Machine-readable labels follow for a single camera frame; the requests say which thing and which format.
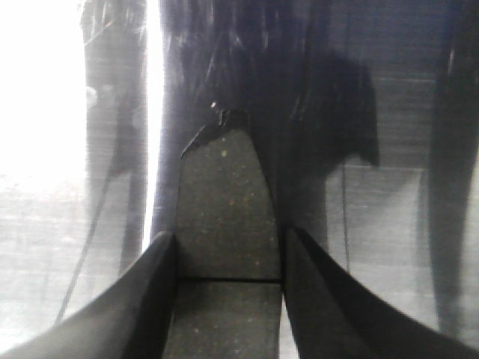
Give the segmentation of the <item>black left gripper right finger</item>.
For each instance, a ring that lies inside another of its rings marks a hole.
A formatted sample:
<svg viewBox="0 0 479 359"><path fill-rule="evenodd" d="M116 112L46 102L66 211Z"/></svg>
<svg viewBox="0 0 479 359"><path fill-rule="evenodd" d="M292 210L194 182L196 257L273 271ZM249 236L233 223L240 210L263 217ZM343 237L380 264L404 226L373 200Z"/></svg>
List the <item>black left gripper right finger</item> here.
<svg viewBox="0 0 479 359"><path fill-rule="evenodd" d="M477 358L478 350L422 325L345 271L302 228L291 227L356 333L381 358Z"/></svg>

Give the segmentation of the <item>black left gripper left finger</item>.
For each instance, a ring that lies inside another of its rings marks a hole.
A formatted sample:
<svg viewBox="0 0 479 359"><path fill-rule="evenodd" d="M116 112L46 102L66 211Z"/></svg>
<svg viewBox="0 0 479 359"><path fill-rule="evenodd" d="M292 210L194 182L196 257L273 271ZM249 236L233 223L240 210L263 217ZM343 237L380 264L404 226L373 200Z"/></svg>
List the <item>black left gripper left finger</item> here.
<svg viewBox="0 0 479 359"><path fill-rule="evenodd" d="M90 304L3 358L160 358L177 289L177 246L161 232Z"/></svg>

